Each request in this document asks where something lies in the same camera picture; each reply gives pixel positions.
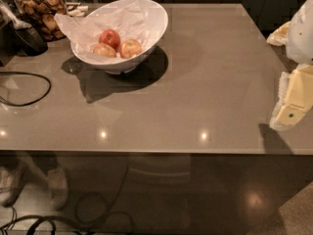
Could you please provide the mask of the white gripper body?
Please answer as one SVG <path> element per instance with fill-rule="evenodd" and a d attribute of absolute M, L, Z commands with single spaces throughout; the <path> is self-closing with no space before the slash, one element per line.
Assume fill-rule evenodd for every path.
<path fill-rule="evenodd" d="M 298 64 L 313 64 L 313 0 L 306 0 L 292 17 L 286 51 Z"/>

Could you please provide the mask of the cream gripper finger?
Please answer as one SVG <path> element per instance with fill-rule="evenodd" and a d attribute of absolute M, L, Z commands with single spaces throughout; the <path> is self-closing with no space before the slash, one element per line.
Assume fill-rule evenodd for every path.
<path fill-rule="evenodd" d="M 313 66 L 298 65 L 292 73 L 283 71 L 278 98 L 269 125 L 284 131 L 296 126 L 313 107 Z"/>
<path fill-rule="evenodd" d="M 284 46 L 287 43 L 289 27 L 290 22 L 284 23 L 267 37 L 266 42 L 273 46 Z"/>

